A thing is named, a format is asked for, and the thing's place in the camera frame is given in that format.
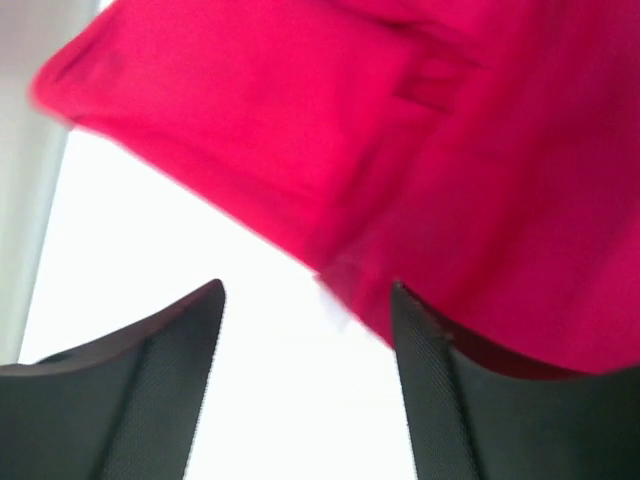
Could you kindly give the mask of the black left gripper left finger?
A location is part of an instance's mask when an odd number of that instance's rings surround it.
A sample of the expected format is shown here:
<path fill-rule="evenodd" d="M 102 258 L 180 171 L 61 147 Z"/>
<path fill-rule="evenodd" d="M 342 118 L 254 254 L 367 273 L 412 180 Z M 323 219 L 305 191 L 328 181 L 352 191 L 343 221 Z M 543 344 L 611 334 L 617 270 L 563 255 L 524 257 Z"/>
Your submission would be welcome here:
<path fill-rule="evenodd" d="M 106 336 L 2 366 L 2 478 L 183 478 L 224 305 L 213 280 Z"/>

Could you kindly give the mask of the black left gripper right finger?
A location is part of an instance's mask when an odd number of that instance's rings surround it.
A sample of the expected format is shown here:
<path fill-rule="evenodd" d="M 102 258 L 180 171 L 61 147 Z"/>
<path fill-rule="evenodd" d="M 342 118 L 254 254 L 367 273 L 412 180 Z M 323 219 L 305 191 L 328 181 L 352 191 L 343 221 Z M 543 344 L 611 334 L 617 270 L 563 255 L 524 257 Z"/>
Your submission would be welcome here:
<path fill-rule="evenodd" d="M 638 368 L 504 376 L 459 352 L 443 316 L 400 283 L 391 316 L 418 478 L 638 478 Z"/>

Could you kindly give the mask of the red t shirt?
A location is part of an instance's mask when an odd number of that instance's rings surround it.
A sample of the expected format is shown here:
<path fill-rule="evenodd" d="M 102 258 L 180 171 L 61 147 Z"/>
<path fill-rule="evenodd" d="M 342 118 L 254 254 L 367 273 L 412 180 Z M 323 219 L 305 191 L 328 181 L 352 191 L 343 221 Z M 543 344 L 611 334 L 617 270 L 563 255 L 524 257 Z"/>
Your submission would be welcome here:
<path fill-rule="evenodd" d="M 31 94 L 514 370 L 639 360 L 635 1 L 116 1 Z"/>

